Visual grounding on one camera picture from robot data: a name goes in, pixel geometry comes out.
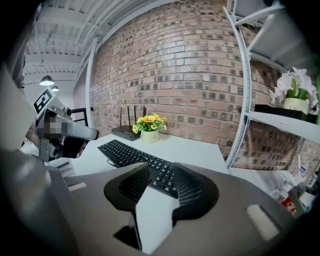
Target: white table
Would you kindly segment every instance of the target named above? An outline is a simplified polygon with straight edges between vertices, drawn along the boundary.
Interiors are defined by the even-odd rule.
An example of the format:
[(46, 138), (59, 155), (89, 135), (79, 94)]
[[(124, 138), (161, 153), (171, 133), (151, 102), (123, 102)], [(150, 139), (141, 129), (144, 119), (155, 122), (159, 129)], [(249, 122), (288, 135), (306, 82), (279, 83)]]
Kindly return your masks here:
[[(225, 161), (216, 144), (160, 134), (154, 144), (144, 144), (140, 139), (129, 141), (114, 135), (89, 142), (81, 157), (72, 159), (75, 175), (88, 175), (114, 170), (107, 157), (97, 147), (118, 140), (137, 150), (170, 161), (195, 165), (228, 174)], [(172, 211), (179, 201), (148, 186), (136, 206), (136, 220), (142, 251), (151, 254), (172, 230)]]

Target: orchid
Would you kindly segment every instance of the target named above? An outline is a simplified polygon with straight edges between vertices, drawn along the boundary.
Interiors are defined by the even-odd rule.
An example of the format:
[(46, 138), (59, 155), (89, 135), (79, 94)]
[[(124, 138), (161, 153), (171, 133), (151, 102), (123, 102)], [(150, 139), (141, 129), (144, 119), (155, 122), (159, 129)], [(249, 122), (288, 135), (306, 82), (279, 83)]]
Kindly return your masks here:
[(307, 70), (292, 67), (293, 71), (282, 73), (277, 81), (277, 87), (274, 92), (270, 91), (272, 103), (274, 104), (275, 98), (283, 101), (284, 98), (297, 98), (306, 100), (308, 98), (315, 99), (317, 89), (312, 85), (310, 76), (307, 75)]

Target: potted orchid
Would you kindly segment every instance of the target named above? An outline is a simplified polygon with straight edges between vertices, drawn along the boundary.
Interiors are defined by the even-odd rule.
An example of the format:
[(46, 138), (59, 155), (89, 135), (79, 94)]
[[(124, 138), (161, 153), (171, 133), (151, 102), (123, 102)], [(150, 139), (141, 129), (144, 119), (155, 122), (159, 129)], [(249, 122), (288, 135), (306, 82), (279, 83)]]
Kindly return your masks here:
[(159, 140), (159, 129), (167, 129), (166, 121), (167, 118), (161, 118), (157, 114), (146, 115), (138, 118), (136, 124), (132, 126), (132, 130), (136, 134), (141, 131), (142, 141), (151, 144)]
[(272, 103), (275, 98), (281, 102), (284, 100), (283, 108), (288, 110), (298, 110), (308, 114), (308, 104), (306, 99), (317, 99), (317, 89), (312, 85), (310, 76), (306, 75), (306, 69), (292, 68), (293, 71), (282, 73), (276, 82), (277, 87), (274, 92), (270, 91)]

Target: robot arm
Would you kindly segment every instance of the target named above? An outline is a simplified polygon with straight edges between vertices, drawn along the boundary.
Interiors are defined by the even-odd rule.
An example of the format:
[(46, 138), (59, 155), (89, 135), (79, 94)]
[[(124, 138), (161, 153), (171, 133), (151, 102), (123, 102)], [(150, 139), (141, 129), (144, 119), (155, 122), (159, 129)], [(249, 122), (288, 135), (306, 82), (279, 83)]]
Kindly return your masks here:
[(72, 121), (71, 110), (62, 105), (48, 87), (34, 102), (38, 113), (35, 132), (39, 137), (39, 158), (49, 162), (81, 156), (89, 141), (99, 137), (96, 129)]

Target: black tray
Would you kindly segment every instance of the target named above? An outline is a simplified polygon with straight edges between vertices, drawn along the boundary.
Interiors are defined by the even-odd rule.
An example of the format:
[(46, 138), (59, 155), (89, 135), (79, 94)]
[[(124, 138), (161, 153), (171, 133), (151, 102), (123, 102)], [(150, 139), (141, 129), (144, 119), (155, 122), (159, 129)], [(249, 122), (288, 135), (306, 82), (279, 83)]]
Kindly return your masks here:
[(294, 118), (294, 119), (306, 121), (312, 124), (315, 124), (317, 122), (316, 114), (305, 114), (302, 111), (298, 111), (298, 110), (285, 109), (281, 107), (272, 107), (264, 104), (256, 104), (254, 106), (254, 111), (278, 115), (278, 116), (284, 116), (288, 118)]

